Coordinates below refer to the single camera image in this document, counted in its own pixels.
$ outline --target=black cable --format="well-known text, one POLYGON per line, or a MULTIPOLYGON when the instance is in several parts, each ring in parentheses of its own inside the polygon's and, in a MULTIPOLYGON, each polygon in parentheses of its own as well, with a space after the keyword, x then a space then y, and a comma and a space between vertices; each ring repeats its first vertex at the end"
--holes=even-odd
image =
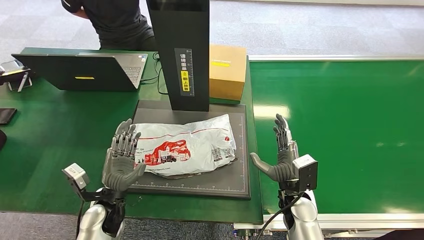
POLYGON ((78 234, 80 234, 81 215, 83 214, 83 208, 84 208, 85 203, 86 202, 84 200, 81 200, 81 205, 79 206, 79 210, 78 210, 78 218, 76 219, 76 236, 75 236, 75 239, 77 239, 78 234))
POLYGON ((161 92, 160 90, 159 90, 159 80, 161 80, 161 77, 160 77, 160 75, 161 75, 161 71, 163 72, 163 70, 162 70, 162 67, 160 67, 160 69, 159 69, 159 73, 157 74, 159 77, 157 78, 157 92, 158 93, 160 93, 160 94, 162 94, 162 95, 168 95, 168 93, 167 92, 161 92))
POLYGON ((256 237, 256 240, 259 240, 259 238, 264 233, 264 231, 267 228, 267 226, 272 222, 272 220, 274 220, 279 214, 281 214, 281 213, 285 212, 287 209, 291 208, 297 201, 299 201, 299 199, 301 199, 301 197, 303 197, 304 194, 305 194, 305 192, 302 192, 300 195, 298 195, 296 197, 296 199, 294 199, 289 204, 285 205, 283 208, 281 208, 280 210, 278 210, 274 215, 272 215, 272 217, 269 218, 268 221, 266 221, 266 223, 260 229, 259 234, 256 237))
POLYGON ((159 63, 160 59, 159 59, 159 53, 158 52, 153 53, 153 60, 156 60, 156 62, 154 63, 154 71, 156 72, 156 76, 148 78, 148 79, 141 79, 140 83, 159 78, 158 63, 159 63))

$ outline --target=laptop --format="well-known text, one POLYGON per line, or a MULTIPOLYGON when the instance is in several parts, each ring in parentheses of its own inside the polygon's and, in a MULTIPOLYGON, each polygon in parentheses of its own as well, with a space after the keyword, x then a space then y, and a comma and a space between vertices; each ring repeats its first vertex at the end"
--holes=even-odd
POLYGON ((60 90, 134 92, 146 53, 12 54, 60 90))

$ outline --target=black cutting mat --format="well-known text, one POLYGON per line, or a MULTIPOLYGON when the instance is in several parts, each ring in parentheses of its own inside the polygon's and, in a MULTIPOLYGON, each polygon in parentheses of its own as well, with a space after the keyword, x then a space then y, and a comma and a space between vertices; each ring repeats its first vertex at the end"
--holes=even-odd
POLYGON ((167 179, 146 172, 129 189, 137 193, 186 194, 250 199, 246 106, 211 104, 209 112, 172 111, 169 102, 140 100, 133 121, 139 123, 187 124, 228 114, 235 139, 237 160, 230 165, 181 179, 167 179))

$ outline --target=black shirt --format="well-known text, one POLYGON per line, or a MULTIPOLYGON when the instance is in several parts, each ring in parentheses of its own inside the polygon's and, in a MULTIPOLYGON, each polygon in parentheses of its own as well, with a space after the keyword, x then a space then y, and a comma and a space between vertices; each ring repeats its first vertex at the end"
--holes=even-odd
POLYGON ((144 41, 153 36, 146 17, 141 15, 139 0, 61 0, 70 13, 81 7, 95 28, 100 43, 118 44, 128 39, 144 41))

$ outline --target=white plastic bag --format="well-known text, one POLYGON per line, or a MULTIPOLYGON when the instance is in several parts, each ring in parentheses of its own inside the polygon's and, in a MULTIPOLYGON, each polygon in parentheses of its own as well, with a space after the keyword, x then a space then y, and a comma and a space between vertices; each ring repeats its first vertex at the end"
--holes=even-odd
POLYGON ((235 158, 236 142, 228 114, 185 125, 139 123, 134 167, 168 177, 215 170, 235 158))

